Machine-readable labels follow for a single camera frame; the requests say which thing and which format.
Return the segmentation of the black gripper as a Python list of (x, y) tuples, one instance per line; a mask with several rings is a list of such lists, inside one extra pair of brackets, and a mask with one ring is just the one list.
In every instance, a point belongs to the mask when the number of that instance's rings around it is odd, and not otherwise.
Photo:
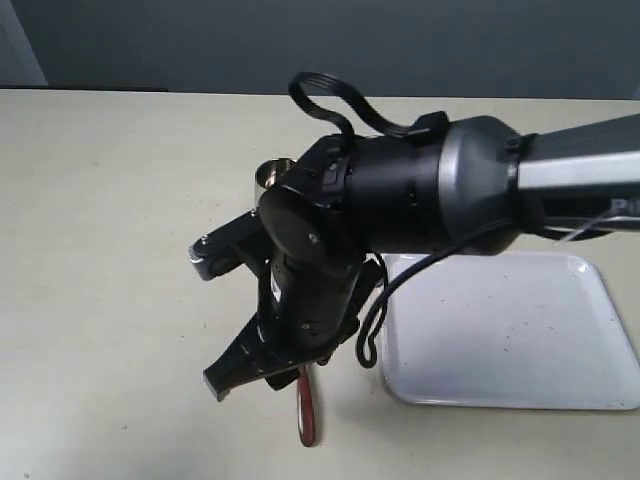
[[(258, 202), (258, 216), (273, 244), (269, 286), (272, 318), (261, 327), (298, 363), (326, 362), (354, 335), (358, 315), (385, 283), (381, 256), (373, 259), (353, 236), (332, 201), (319, 202), (287, 186), (274, 186)], [(203, 371), (217, 402), (240, 386), (265, 380), (279, 391), (295, 382), (299, 366), (265, 341), (254, 315), (220, 357)]]

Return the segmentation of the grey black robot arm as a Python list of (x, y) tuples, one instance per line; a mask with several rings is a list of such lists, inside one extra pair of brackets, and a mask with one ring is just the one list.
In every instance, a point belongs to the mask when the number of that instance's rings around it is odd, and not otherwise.
[(254, 209), (197, 241), (205, 280), (239, 266), (257, 309), (203, 376), (217, 400), (264, 380), (294, 382), (348, 339), (365, 368), (389, 298), (419, 270), (495, 255), (521, 234), (583, 240), (639, 227), (639, 119), (546, 134), (442, 112), (398, 134), (326, 136)]

